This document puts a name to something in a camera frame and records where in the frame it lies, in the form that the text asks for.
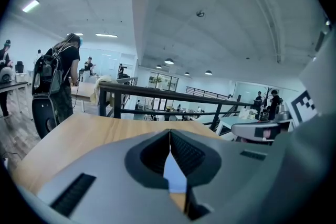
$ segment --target desk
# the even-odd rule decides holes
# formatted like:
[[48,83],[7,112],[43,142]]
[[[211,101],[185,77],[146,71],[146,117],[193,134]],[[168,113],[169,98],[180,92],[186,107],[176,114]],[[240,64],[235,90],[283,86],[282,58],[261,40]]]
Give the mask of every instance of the desk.
[[79,86],[72,86],[71,87],[71,97],[77,98],[82,103],[82,112],[85,112],[84,108],[84,101],[90,102],[90,96],[95,92],[94,89],[95,84],[87,83],[87,82],[80,82]]
[[[238,116],[223,117],[223,118],[220,118],[220,120],[221,121],[219,122],[217,131],[216,131],[216,134],[218,135],[221,133],[223,126],[231,129],[232,125],[234,124],[258,122],[258,120],[250,120],[250,119],[243,120]],[[222,139],[225,139],[225,140],[232,140],[233,134],[230,132],[230,133],[222,135],[221,137]]]
[[[99,78],[100,78],[99,76],[90,76],[90,77],[89,77],[89,81],[94,80],[95,83],[96,83],[97,80],[98,80]],[[80,81],[80,82],[83,82],[83,75],[79,75],[79,81]]]
[[[90,150],[103,144],[164,129],[186,130],[221,139],[197,122],[134,121],[76,113],[53,129],[27,154],[14,171],[13,180],[37,194],[60,170]],[[183,210],[185,195],[171,196]]]
[[19,101],[19,93],[18,93],[19,88],[25,88],[28,114],[29,114],[30,119],[33,120],[33,116],[32,116],[32,113],[31,113],[31,106],[28,104],[28,100],[29,100],[28,82],[17,83],[15,81],[12,81],[12,82],[9,82],[9,83],[1,83],[0,84],[0,93],[15,90],[16,99],[17,99],[17,107],[18,107],[19,112],[22,112],[22,109],[20,107],[20,101]]

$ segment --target window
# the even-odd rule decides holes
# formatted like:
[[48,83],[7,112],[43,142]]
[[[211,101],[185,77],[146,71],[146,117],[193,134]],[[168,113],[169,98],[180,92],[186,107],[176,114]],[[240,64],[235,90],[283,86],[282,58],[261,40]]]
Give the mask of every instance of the window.
[[149,88],[165,91],[176,91],[178,78],[151,72],[148,81]]

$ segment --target vent grille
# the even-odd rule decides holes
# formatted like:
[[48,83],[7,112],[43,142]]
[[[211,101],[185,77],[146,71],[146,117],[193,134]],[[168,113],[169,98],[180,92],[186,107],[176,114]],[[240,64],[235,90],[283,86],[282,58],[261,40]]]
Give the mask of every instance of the vent grille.
[[94,176],[80,174],[50,207],[69,217],[95,179]]
[[255,151],[247,151],[247,150],[244,150],[240,153],[242,156],[245,156],[245,157],[249,157],[249,158],[252,158],[252,159],[257,159],[259,161],[263,161],[267,154],[265,153],[261,153],[261,152],[255,152]]

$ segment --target wooden tabletop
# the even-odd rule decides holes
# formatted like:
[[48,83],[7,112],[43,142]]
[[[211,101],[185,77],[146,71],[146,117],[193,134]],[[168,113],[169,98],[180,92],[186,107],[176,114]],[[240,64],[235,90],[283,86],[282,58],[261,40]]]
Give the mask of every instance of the wooden tabletop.
[[80,82],[78,92],[77,86],[71,87],[71,95],[73,98],[77,96],[79,99],[84,99],[85,101],[90,100],[90,96],[95,92],[95,85],[94,83]]
[[28,84],[28,82],[15,82],[15,81],[11,81],[8,83],[0,83],[0,89],[6,89],[8,87],[12,87],[12,86],[17,86],[17,85],[22,85],[24,86],[25,84]]
[[[13,180],[37,194],[60,170],[90,150],[103,144],[164,129],[180,129],[221,139],[198,122],[121,120],[76,113],[52,130],[26,155],[14,171]],[[171,196],[183,209],[185,195]]]

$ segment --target black metal railing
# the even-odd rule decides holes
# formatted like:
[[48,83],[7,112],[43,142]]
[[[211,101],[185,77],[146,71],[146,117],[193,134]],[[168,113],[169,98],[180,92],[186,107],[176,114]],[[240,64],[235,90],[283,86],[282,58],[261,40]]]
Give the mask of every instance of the black metal railing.
[[119,84],[125,84],[125,85],[130,85],[130,86],[137,86],[136,84],[138,83],[138,77],[117,79],[117,82]]
[[[211,123],[211,130],[214,130],[216,123],[218,121],[219,115],[225,114],[235,114],[237,111],[230,112],[221,112],[222,105],[233,105],[237,106],[251,106],[252,104],[240,103],[235,101],[228,101],[222,99],[208,98],[208,97],[199,97],[196,95],[190,95],[185,93],[177,93],[171,91],[160,91],[157,89],[130,86],[124,84],[114,84],[111,82],[100,82],[100,94],[99,94],[99,115],[100,116],[111,116],[113,113],[114,118],[120,119],[121,113],[130,113],[130,114],[147,114],[147,115],[214,115],[214,119]],[[106,106],[109,104],[106,100],[107,92],[114,93],[114,108],[111,110],[108,115],[106,114]],[[164,98],[176,101],[186,101],[186,102],[196,102],[196,103],[208,103],[208,104],[217,104],[216,112],[206,112],[206,113],[196,113],[196,112],[159,112],[159,111],[148,111],[148,110],[129,110],[124,109],[122,106],[122,95],[136,95],[142,97],[152,97],[152,98]]]
[[196,96],[201,96],[201,97],[222,99],[222,100],[227,100],[229,98],[229,96],[226,96],[226,95],[222,95],[222,94],[218,94],[214,92],[208,92],[208,91],[204,91],[204,90],[196,89],[192,87],[187,87],[185,93],[196,95]]

